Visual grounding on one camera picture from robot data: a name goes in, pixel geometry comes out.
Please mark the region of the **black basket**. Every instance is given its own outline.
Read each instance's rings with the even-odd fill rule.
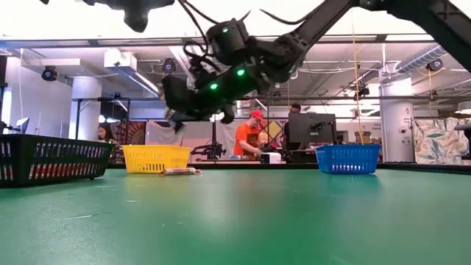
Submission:
[[[0,186],[94,179],[105,174],[112,144],[36,135],[0,135]]]

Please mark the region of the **green table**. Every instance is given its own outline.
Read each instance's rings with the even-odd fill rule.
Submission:
[[[205,171],[0,190],[8,265],[471,264],[471,177]]]

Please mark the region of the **man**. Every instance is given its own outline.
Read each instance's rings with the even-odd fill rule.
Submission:
[[[301,106],[297,103],[293,104],[289,108],[289,113],[300,113],[300,112],[301,112]],[[290,142],[288,122],[286,122],[283,127],[283,140],[281,142],[281,145],[283,146],[284,149],[287,149],[288,151],[299,150],[305,147],[305,144]]]
[[[259,126],[264,122],[261,110],[252,111],[248,121],[240,124],[235,133],[234,155],[252,155],[261,154],[258,148]]]

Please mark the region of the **workshop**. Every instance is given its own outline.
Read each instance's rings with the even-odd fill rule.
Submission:
[[[471,264],[471,1],[0,16],[4,264]]]

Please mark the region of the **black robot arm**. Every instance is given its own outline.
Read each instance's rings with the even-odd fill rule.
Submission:
[[[352,7],[386,11],[422,27],[471,72],[471,20],[448,0],[326,0],[292,32],[271,43],[257,40],[262,71],[271,82],[286,82],[311,47]]]
[[[448,0],[410,0],[407,4],[403,0],[325,0],[295,30],[272,42],[250,36],[243,21],[212,26],[206,36],[214,57],[231,67],[219,75],[199,71],[195,91],[186,88],[185,80],[165,77],[166,102],[174,110],[168,118],[208,120],[222,111],[224,122],[230,123],[234,100],[253,90],[265,93],[274,82],[288,81],[309,49],[352,7],[382,10],[413,21],[471,71],[471,20]]]

